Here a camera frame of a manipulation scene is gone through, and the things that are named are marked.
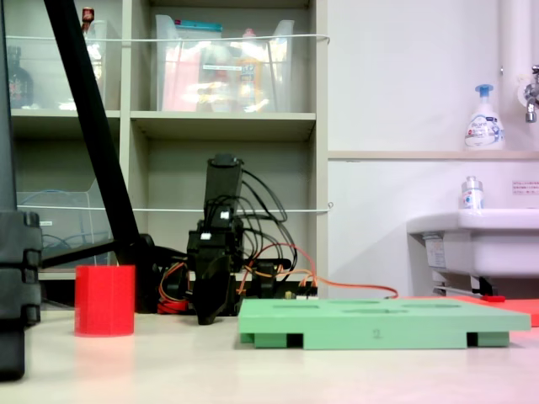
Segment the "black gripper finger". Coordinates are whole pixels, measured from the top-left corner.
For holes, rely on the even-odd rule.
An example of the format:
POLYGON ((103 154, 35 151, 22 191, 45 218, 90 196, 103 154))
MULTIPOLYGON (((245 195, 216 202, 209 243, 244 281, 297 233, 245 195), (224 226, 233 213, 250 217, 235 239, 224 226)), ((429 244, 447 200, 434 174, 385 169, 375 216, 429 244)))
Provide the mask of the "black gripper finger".
POLYGON ((195 268, 193 306, 201 326, 211 325, 227 307, 233 275, 232 258, 198 258, 195 268))

